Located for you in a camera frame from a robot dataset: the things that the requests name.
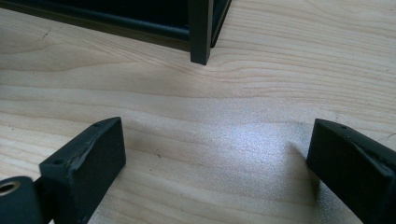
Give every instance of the wooden table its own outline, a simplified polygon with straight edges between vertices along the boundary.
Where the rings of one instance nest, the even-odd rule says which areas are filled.
[[[396,3],[235,0],[207,66],[0,9],[0,84],[1,179],[122,117],[90,223],[360,223],[304,158],[315,118],[396,149]]]

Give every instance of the light wood tabletop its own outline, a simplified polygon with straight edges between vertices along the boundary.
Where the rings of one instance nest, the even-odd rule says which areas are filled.
[[[122,118],[90,223],[361,223],[305,165],[313,123],[395,150],[395,95],[394,0],[234,0],[207,66],[0,9],[0,179]]]

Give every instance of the black metal bar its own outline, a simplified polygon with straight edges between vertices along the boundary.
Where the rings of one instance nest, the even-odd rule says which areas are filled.
[[[210,55],[213,0],[189,0],[191,61],[206,65]]]

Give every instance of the black metal frame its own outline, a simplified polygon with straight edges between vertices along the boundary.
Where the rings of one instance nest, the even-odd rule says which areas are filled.
[[[189,42],[191,61],[206,64],[231,0],[0,0],[0,7],[106,31],[111,28]]]

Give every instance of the black plastic piece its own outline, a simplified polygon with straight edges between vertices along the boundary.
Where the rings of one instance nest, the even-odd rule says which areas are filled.
[[[208,41],[212,48],[216,45],[230,4],[231,0],[0,0],[0,7],[78,26],[104,26],[105,29],[112,26],[192,41],[191,61],[202,64],[207,62],[206,59],[203,63],[204,58],[200,57],[202,51],[210,49],[197,51],[195,40]],[[201,9],[210,7],[210,18],[206,18],[205,23],[191,23],[189,14],[198,15],[200,20],[203,16],[209,16]],[[208,33],[209,38],[201,37],[201,33]]]
[[[28,177],[1,182],[20,184],[0,193],[0,223],[85,224],[125,162],[120,118],[97,122],[41,162],[34,184]],[[34,219],[21,219],[25,214]]]
[[[31,178],[15,176],[0,181],[0,223],[44,223]]]
[[[396,152],[317,119],[306,162],[363,223],[396,223]]]

